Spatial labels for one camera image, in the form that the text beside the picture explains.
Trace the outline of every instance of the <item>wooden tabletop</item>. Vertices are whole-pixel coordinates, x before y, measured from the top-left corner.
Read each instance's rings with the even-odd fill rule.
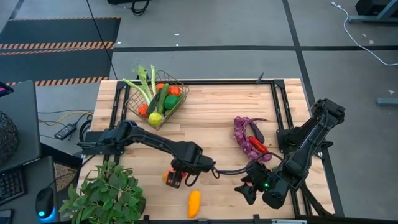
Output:
[[[295,126],[301,126],[310,115],[300,79],[285,79],[287,96]],[[116,81],[102,81],[95,106],[92,131],[109,128]],[[128,111],[126,119],[134,120],[147,131],[159,134],[173,141],[193,141],[203,148],[203,154],[216,161],[221,170],[236,170],[245,166],[249,159],[233,138],[233,120],[237,116],[265,118],[267,122],[258,122],[263,133],[265,145],[272,152],[279,153],[276,138],[277,119],[270,85],[190,85],[186,102],[156,131],[144,124],[134,113]],[[118,117],[120,120],[124,93],[121,93]],[[278,90],[278,99],[282,105],[282,96]],[[284,126],[287,127],[282,107]],[[288,194],[282,208],[274,210],[266,205],[258,193],[254,205],[248,205],[234,188],[241,185],[244,175],[221,176],[215,179],[211,172],[201,174],[193,187],[181,184],[179,189],[167,186],[162,181],[163,172],[170,169],[172,156],[143,144],[126,147],[120,163],[125,168],[132,167],[139,186],[144,190],[147,205],[144,214],[151,220],[187,219],[188,195],[192,190],[201,192],[201,207],[195,219],[252,219],[253,214],[260,218],[293,218],[293,207]],[[102,164],[103,156],[95,156],[82,168],[79,176],[80,186],[89,170]],[[279,164],[277,158],[266,162],[268,168]],[[312,158],[310,174],[307,177],[308,188],[326,210],[333,213],[325,171],[319,158]],[[301,193],[297,194],[300,210],[304,211]]]

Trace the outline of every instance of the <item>wicker basket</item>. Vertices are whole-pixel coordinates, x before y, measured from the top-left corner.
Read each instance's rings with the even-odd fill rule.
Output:
[[[163,124],[166,123],[167,120],[174,114],[174,112],[176,112],[180,108],[183,102],[185,102],[185,100],[187,99],[187,95],[189,92],[189,88],[186,85],[182,84],[180,81],[176,80],[173,76],[169,75],[168,73],[162,70],[159,70],[156,73],[156,84],[158,83],[168,83],[173,86],[178,86],[181,89],[181,94],[184,95],[184,97],[178,101],[178,103],[174,106],[173,109],[171,109],[171,111],[166,116],[164,114],[162,115],[163,116],[162,122],[160,122],[158,126],[150,125],[148,123],[148,118],[143,118],[141,115],[139,115],[138,113],[139,106],[147,103],[145,101],[144,96],[139,91],[133,93],[132,96],[130,96],[130,98],[126,102],[126,106],[130,111],[132,111],[134,114],[136,114],[146,123],[148,123],[149,126],[152,126],[156,130],[159,130],[163,126]]]

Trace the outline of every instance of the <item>keyboard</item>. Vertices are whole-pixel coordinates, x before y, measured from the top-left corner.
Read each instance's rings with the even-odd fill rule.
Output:
[[[0,174],[0,205],[26,194],[22,167]]]

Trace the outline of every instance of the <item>potted plant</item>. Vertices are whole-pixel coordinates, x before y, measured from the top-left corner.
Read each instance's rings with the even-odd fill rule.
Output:
[[[69,200],[64,200],[59,212],[72,215],[72,224],[83,220],[92,224],[134,223],[144,212],[146,200],[138,180],[132,176],[132,168],[123,169],[115,162],[96,166],[96,178],[87,174],[80,193],[72,184],[68,189]]]

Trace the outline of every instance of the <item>gray floor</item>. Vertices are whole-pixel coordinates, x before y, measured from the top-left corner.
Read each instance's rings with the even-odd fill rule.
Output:
[[[356,0],[336,2],[355,14]],[[0,29],[16,4],[0,0]],[[116,47],[293,45],[280,0],[153,0],[142,17],[106,0],[90,4],[95,16],[122,17]],[[302,46],[354,45],[343,31],[344,13],[329,1],[289,0],[289,4]],[[25,0],[17,14],[17,18],[89,16],[82,0]],[[397,26],[348,24],[347,28],[364,45],[398,45]],[[398,63],[397,51],[376,53],[386,62]],[[330,154],[345,215],[398,220],[398,109],[376,105],[377,97],[398,94],[398,67],[385,67],[366,52],[303,55],[315,98],[330,98],[346,107],[346,121],[328,136],[335,142]],[[301,78],[295,52],[289,51],[120,52],[114,53],[113,63],[119,78],[135,77],[132,68],[150,64],[176,78],[256,78],[262,72],[265,78]],[[98,84],[40,87],[39,110],[90,110],[97,92]],[[65,93],[68,98],[60,101]],[[40,115],[46,120],[59,117]],[[52,135],[58,129],[40,125],[42,134]],[[71,141],[42,140],[72,154],[79,152],[76,136]]]

